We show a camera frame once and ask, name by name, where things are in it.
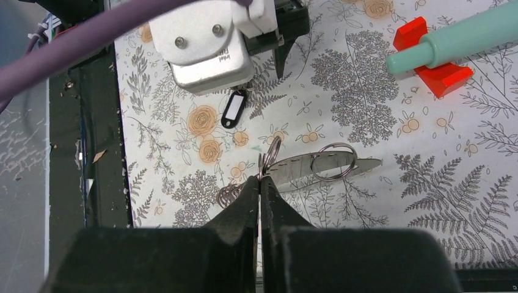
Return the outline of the black key tag with key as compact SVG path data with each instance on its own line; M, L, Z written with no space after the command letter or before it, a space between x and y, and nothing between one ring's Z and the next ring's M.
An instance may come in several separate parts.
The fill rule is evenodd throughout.
M237 127L253 89L252 82L230 88L229 98L221 116L221 125L225 129Z

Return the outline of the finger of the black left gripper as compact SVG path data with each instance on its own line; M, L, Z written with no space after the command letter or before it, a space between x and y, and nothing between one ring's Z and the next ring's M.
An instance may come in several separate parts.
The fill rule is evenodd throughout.
M278 45L277 48L273 50L275 72L278 79L284 77L285 62L295 42L295 39L285 40L282 45Z

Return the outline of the silver carabiner keyring with chain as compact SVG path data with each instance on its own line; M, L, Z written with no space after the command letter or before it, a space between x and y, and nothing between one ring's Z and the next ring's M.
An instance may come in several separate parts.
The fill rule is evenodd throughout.
M315 179L318 183L346 179L370 171L382 165L381 159L359 158L350 144L330 143L317 152L303 153L280 161L281 139L274 137L267 152L258 155L258 182L270 178L275 186L285 186L303 178Z

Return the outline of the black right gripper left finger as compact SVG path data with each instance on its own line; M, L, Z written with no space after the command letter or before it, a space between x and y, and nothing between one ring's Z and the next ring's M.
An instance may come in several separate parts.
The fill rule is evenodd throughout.
M253 292L259 181L198 228L78 232L43 292Z

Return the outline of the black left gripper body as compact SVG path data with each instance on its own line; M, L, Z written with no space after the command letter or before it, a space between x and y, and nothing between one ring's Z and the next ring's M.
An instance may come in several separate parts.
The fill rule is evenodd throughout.
M287 56L298 37L310 32L308 7L302 1L285 1L276 6L278 28L274 32L254 38L245 37L251 56L272 51L276 56Z

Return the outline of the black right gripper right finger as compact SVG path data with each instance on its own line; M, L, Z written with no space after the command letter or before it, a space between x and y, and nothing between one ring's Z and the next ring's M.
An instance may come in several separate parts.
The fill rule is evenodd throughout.
M422 230L317 228L260 187L265 292L461 292L438 242Z

